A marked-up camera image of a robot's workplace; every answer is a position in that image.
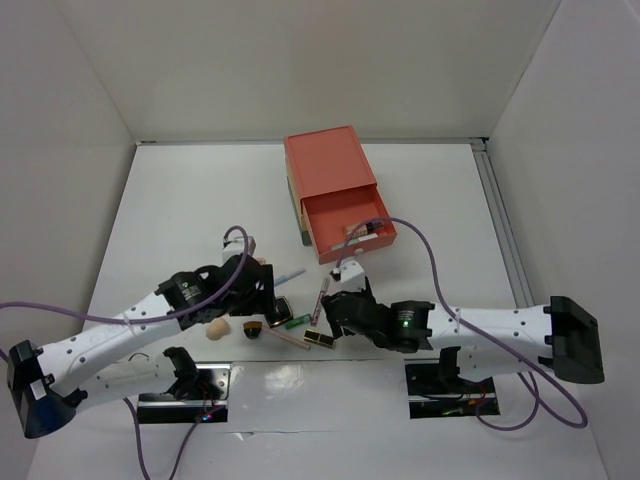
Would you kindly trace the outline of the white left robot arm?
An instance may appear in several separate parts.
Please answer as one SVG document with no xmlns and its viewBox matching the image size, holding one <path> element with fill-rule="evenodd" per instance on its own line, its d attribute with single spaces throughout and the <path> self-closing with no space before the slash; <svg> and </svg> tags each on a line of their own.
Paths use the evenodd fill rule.
<svg viewBox="0 0 640 480">
<path fill-rule="evenodd" d="M 144 348 L 221 316 L 264 315 L 274 301 L 272 266 L 234 255 L 221 267 L 173 275 L 105 324 L 44 346 L 14 345 L 7 386 L 24 436 L 49 435 L 83 411 L 133 395 L 197 394 L 203 379 L 185 348 L 152 358 Z"/>
</svg>

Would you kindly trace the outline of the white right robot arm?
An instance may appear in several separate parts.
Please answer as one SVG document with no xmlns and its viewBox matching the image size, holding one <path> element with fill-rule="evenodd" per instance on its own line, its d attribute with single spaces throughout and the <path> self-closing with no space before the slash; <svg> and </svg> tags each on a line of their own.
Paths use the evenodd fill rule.
<svg viewBox="0 0 640 480">
<path fill-rule="evenodd" d="M 573 384 L 599 384 L 604 367 L 597 320 L 565 296 L 542 306 L 495 310 L 445 308 L 405 300 L 389 306 L 369 287 L 321 300 L 335 337 L 361 335 L 403 354 L 436 351 L 436 379 L 448 392 L 508 373 L 540 368 Z"/>
</svg>

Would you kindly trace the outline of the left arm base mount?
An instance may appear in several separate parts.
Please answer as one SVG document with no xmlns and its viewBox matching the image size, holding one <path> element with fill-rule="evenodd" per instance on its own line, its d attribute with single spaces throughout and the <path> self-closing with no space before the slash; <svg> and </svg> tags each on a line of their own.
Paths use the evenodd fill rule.
<svg viewBox="0 0 640 480">
<path fill-rule="evenodd" d="M 183 347 L 169 347 L 161 356 L 169 360 L 175 379 L 161 393 L 138 396 L 136 415 L 141 424 L 226 423 L 231 365 L 197 363 Z"/>
</svg>

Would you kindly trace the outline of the black gold lipstick case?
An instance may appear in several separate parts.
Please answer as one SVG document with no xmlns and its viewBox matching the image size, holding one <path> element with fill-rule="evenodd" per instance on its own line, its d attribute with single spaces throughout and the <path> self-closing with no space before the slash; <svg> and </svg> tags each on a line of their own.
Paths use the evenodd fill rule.
<svg viewBox="0 0 640 480">
<path fill-rule="evenodd" d="M 335 339 L 332 336 L 312 329 L 307 329 L 305 331 L 303 340 L 307 343 L 311 343 L 328 349 L 333 349 L 335 346 Z"/>
</svg>

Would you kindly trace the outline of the beige foundation pump bottle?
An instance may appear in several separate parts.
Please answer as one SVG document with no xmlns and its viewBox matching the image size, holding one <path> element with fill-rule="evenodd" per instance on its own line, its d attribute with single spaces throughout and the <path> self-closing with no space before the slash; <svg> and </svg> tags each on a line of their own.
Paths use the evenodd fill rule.
<svg viewBox="0 0 640 480">
<path fill-rule="evenodd" d="M 362 224 L 347 225 L 343 228 L 343 233 L 346 237 L 352 236 L 353 238 L 363 237 L 369 234 L 376 233 L 383 227 L 383 222 L 380 220 L 371 220 Z"/>
</svg>

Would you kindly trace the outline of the black gold square compact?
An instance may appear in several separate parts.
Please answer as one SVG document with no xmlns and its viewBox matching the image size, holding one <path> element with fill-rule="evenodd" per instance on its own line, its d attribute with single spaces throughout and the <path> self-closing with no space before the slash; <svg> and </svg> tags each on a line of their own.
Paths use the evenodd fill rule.
<svg viewBox="0 0 640 480">
<path fill-rule="evenodd" d="M 272 328 L 284 325 L 293 319 L 293 311 L 284 296 L 277 297 L 275 299 L 275 317 L 270 322 Z"/>
</svg>

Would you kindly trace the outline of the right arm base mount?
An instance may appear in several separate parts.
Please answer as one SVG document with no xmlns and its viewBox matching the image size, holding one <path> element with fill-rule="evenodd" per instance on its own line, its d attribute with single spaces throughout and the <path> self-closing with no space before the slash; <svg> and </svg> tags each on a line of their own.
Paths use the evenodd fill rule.
<svg viewBox="0 0 640 480">
<path fill-rule="evenodd" d="M 499 416 L 492 378 L 466 380 L 445 374 L 439 359 L 404 361 L 410 419 L 449 419 Z"/>
</svg>

